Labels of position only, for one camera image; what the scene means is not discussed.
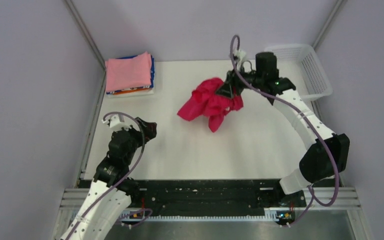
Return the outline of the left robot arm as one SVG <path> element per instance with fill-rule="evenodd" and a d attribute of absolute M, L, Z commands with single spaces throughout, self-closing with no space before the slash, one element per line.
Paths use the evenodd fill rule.
<path fill-rule="evenodd" d="M 140 202 L 140 188 L 129 177 L 141 159 L 145 145 L 157 136 L 157 123 L 121 112 L 104 115 L 111 131 L 108 151 L 96 167 L 88 193 L 62 240 L 103 240 L 122 212 Z"/>

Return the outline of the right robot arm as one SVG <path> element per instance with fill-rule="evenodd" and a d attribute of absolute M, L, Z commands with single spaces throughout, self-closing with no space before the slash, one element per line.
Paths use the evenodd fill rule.
<path fill-rule="evenodd" d="M 217 93 L 232 98 L 249 89 L 262 95 L 284 116 L 306 149 L 298 167 L 274 187 L 274 202 L 287 206 L 294 193 L 327 178 L 333 178 L 334 186 L 338 188 L 339 173 L 344 170 L 350 147 L 347 135 L 335 133 L 315 115 L 300 96 L 295 83 L 280 75 L 273 52 L 256 54 L 255 69 L 250 71 L 244 68 L 247 59 L 242 50 L 234 50 L 229 57 L 232 70 L 227 72 L 225 83 Z"/>

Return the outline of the crimson red t shirt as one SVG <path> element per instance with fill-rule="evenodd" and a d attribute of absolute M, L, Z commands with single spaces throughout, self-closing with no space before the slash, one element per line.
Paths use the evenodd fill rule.
<path fill-rule="evenodd" d="M 223 84 L 224 81 L 218 77 L 204 80 L 191 92 L 191 97 L 178 110 L 177 115 L 189 122 L 200 116 L 206 117 L 208 128 L 211 132 L 216 132 L 225 116 L 244 107 L 241 96 L 234 95 L 233 98 L 227 98 L 216 94 Z"/>

